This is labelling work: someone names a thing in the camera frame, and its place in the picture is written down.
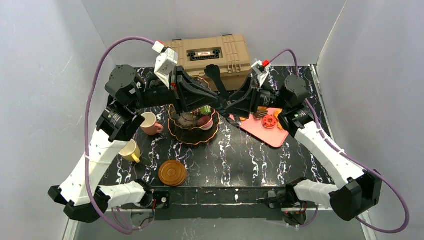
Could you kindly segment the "chocolate layered cake slice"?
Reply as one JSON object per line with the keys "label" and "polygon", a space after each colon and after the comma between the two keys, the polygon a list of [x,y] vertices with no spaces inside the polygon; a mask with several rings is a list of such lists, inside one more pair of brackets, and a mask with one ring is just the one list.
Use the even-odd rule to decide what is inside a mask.
{"label": "chocolate layered cake slice", "polygon": [[266,115],[268,115],[268,110],[258,110],[256,113],[253,114],[253,117],[257,120],[261,120],[262,118],[264,118]]}

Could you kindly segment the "green layered cake slice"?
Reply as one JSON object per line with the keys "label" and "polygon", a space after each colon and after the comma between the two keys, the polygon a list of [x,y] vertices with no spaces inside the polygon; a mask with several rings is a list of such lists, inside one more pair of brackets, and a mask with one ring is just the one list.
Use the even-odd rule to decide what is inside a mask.
{"label": "green layered cake slice", "polygon": [[212,113],[212,108],[209,105],[205,105],[201,107],[199,111],[201,115],[207,116]]}

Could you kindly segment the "red strawberry tart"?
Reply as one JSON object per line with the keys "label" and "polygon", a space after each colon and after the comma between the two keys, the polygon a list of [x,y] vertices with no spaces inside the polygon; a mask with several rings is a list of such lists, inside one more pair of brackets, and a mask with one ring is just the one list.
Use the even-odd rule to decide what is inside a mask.
{"label": "red strawberry tart", "polygon": [[273,115],[270,115],[270,114],[265,115],[261,119],[261,122],[262,122],[262,126],[264,128],[267,128],[267,129],[273,129],[278,124],[277,119]]}

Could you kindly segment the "black three tier cake stand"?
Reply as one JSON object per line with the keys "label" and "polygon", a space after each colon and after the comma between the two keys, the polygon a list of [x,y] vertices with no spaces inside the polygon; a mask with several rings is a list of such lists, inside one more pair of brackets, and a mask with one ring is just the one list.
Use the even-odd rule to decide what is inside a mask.
{"label": "black three tier cake stand", "polygon": [[170,134],[179,142],[187,145],[199,145],[212,140],[219,130],[221,123],[220,114],[213,108],[208,116],[213,117],[213,126],[209,130],[201,130],[203,123],[201,118],[205,115],[200,113],[200,109],[192,112],[183,112],[178,114],[175,107],[171,104],[168,107],[168,130]]}

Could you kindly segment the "pink serving tray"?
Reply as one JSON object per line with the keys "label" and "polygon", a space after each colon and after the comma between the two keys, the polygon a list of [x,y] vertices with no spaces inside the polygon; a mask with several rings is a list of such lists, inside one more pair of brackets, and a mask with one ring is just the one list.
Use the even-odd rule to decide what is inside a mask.
{"label": "pink serving tray", "polygon": [[[281,113],[282,109],[268,108],[267,111],[268,115],[273,115],[277,119],[277,115]],[[281,127],[278,120],[274,128],[263,127],[262,119],[255,119],[252,114],[249,118],[240,117],[240,120],[242,130],[273,148],[280,148],[289,136],[289,133]]]}

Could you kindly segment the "metal tongs black handle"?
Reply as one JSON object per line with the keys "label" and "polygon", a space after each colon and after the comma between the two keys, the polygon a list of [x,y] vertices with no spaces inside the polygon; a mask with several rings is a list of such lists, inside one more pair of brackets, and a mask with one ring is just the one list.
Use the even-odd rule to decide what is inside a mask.
{"label": "metal tongs black handle", "polygon": [[223,108],[223,116],[225,119],[233,126],[239,128],[241,126],[241,119],[238,116],[234,116],[234,119],[230,117],[230,114],[227,112],[226,108],[231,103],[230,96],[228,94],[228,91],[221,79],[220,74],[220,68],[219,66],[215,64],[210,64],[206,66],[204,69],[205,75],[213,80],[217,90],[218,90],[218,96],[220,100],[220,105]]}

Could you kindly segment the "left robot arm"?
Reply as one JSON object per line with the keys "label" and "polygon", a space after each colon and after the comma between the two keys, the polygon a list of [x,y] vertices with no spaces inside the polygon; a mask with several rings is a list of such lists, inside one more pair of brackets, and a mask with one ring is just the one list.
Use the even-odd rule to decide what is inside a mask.
{"label": "left robot arm", "polygon": [[101,186],[114,158],[128,145],[147,118],[142,110],[173,105],[178,114],[210,106],[220,115],[226,110],[219,96],[196,82],[182,66],[156,70],[142,79],[130,65],[119,65],[110,74],[105,90],[108,104],[93,134],[85,135],[84,153],[69,177],[48,190],[50,198],[64,206],[74,221],[93,223],[109,209],[127,204],[154,203],[154,189],[144,180]]}

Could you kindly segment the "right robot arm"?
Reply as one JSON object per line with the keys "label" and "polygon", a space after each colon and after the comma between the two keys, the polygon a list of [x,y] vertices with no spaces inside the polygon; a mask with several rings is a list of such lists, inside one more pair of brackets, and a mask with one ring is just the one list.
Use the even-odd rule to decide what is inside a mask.
{"label": "right robot arm", "polygon": [[351,221],[379,202],[382,180],[344,157],[344,151],[315,122],[306,106],[309,96],[305,80],[296,75],[287,77],[276,91],[264,89],[247,77],[224,107],[228,114],[241,118],[259,107],[281,109],[277,118],[282,128],[312,153],[334,181],[324,184],[298,178],[285,186],[285,199],[290,203],[314,202]]}

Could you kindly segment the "pink mug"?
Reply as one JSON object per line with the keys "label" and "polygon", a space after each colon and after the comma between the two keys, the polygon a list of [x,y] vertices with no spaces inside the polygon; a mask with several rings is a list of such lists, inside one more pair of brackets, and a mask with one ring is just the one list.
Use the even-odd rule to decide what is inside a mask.
{"label": "pink mug", "polygon": [[157,116],[153,112],[144,112],[141,115],[144,118],[140,128],[149,136],[154,136],[164,130],[164,126],[158,123]]}

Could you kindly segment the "tan plastic toolbox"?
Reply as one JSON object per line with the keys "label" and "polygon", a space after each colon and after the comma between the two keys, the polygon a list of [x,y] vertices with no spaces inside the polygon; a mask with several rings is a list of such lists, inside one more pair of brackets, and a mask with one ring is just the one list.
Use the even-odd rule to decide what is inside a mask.
{"label": "tan plastic toolbox", "polygon": [[183,66],[189,76],[204,79],[214,92],[218,89],[204,73],[206,66],[219,67],[220,78],[227,91],[238,90],[252,72],[253,61],[247,40],[242,34],[174,39],[164,41],[163,44],[178,53],[178,65]]}

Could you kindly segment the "yellow mug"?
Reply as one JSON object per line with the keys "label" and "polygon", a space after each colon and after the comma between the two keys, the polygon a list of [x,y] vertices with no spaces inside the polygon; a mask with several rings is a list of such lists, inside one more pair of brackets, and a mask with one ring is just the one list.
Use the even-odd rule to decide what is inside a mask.
{"label": "yellow mug", "polygon": [[141,162],[141,150],[134,139],[131,139],[118,154],[129,162],[137,164]]}

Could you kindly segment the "stack of wooden coasters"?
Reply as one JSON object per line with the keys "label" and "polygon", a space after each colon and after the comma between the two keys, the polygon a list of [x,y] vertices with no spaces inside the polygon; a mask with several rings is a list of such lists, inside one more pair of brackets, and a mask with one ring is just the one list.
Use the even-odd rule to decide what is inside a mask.
{"label": "stack of wooden coasters", "polygon": [[186,181],[188,172],[181,162],[168,160],[160,166],[158,176],[164,185],[169,187],[179,187]]}

